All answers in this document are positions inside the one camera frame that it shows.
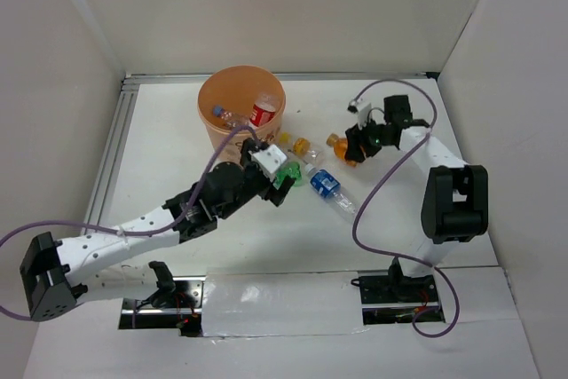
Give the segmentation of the green plastic soda bottle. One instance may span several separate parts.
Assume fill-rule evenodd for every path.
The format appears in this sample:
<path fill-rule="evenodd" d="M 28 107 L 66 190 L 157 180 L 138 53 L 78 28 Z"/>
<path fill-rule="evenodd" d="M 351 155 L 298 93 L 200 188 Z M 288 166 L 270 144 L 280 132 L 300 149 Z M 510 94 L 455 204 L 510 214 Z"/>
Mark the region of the green plastic soda bottle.
<path fill-rule="evenodd" d="M 294 180 L 294 187 L 303 186 L 305 184 L 305 178 L 303 173 L 303 167 L 298 161 L 287 162 L 277 173 L 273 181 L 273 186 L 275 188 L 280 188 L 284 183 L 286 178 L 292 178 Z"/>

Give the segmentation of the clear bottle red label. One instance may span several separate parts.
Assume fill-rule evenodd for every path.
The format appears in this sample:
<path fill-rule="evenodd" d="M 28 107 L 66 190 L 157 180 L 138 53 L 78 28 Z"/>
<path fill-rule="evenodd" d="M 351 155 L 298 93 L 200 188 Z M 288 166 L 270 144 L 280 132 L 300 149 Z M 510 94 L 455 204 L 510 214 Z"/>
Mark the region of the clear bottle red label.
<path fill-rule="evenodd" d="M 254 127 L 267 124 L 280 108 L 280 100 L 276 95 L 263 93 L 255 100 L 249 122 Z"/>

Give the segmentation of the orange juice bottle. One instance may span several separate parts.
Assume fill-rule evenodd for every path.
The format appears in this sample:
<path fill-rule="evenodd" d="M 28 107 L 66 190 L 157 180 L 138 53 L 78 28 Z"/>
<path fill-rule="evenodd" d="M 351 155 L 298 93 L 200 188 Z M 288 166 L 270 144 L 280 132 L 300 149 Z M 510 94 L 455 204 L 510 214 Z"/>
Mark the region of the orange juice bottle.
<path fill-rule="evenodd" d="M 355 168 L 359 165 L 358 162 L 347 160 L 345 155 L 347 153 L 347 138 L 341 138 L 335 133 L 331 133 L 326 140 L 326 144 L 334 151 L 335 156 L 343 163 Z"/>

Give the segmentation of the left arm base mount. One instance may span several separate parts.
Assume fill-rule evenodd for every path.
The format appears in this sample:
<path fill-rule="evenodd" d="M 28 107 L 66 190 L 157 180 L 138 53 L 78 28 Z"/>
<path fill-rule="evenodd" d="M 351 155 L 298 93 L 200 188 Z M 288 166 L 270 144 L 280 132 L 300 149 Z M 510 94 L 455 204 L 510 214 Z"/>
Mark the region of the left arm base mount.
<path fill-rule="evenodd" d="M 148 265 L 150 294 L 124 298 L 118 328 L 176 329 L 183 337 L 201 337 L 205 276 L 174 276 L 162 261 Z"/>

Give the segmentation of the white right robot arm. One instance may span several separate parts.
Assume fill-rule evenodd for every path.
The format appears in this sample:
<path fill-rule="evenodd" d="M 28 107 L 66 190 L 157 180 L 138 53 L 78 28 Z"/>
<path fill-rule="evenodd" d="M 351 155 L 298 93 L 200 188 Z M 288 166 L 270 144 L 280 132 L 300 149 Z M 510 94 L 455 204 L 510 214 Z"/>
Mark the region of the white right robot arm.
<path fill-rule="evenodd" d="M 429 122 L 415 119 L 407 95 L 384 99 L 382 123 L 372 118 L 371 103 L 361 97 L 353 99 L 348 110 L 358 120 L 345 132 L 349 161 L 363 162 L 386 146 L 403 153 L 371 196 L 408 160 L 426 177 L 420 215 L 422 235 L 414 238 L 408 255 L 390 255 L 398 262 L 399 272 L 389 277 L 387 289 L 394 299 L 406 301 L 416 293 L 418 279 L 430 275 L 458 245 L 486 233 L 488 173 L 481 165 L 466 163 L 432 135 L 437 111 Z"/>

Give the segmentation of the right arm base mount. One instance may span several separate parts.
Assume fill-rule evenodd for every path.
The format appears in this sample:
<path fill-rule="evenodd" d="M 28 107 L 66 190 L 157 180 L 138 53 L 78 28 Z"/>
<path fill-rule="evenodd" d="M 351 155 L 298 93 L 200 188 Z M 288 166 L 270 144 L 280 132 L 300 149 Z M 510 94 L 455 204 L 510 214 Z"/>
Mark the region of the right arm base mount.
<path fill-rule="evenodd" d="M 434 277 L 406 277 L 397 258 L 387 272 L 359 274 L 351 285 L 359 290 L 366 326 L 407 324 L 416 314 L 418 322 L 445 320 Z"/>

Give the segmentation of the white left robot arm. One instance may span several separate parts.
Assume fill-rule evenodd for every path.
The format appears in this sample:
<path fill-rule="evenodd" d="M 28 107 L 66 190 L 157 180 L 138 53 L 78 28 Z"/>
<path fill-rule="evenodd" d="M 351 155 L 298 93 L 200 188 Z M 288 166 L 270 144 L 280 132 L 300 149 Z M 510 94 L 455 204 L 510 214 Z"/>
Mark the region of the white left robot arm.
<path fill-rule="evenodd" d="M 219 220 L 255 197 L 280 206 L 294 183 L 286 178 L 274 184 L 287 160 L 276 145 L 248 138 L 239 162 L 220 162 L 202 182 L 111 233 L 62 240 L 51 233 L 37 235 L 20 265 L 30 319 L 52 320 L 80 304 L 105 299 L 133 299 L 137 308 L 172 303 L 180 290 L 165 263 L 129 266 L 128 261 L 215 231 Z"/>

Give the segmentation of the clear bottle blue cap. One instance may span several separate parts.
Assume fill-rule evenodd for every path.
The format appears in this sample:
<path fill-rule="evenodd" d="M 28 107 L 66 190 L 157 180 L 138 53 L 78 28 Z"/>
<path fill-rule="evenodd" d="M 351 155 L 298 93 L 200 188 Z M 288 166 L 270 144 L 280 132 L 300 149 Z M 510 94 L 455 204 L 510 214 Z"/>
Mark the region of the clear bottle blue cap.
<path fill-rule="evenodd" d="M 234 129 L 239 126 L 250 125 L 249 118 L 242 114 L 237 114 L 229 111 L 221 106 L 214 106 L 212 108 L 212 114 L 222 121 L 223 125 L 227 129 Z"/>

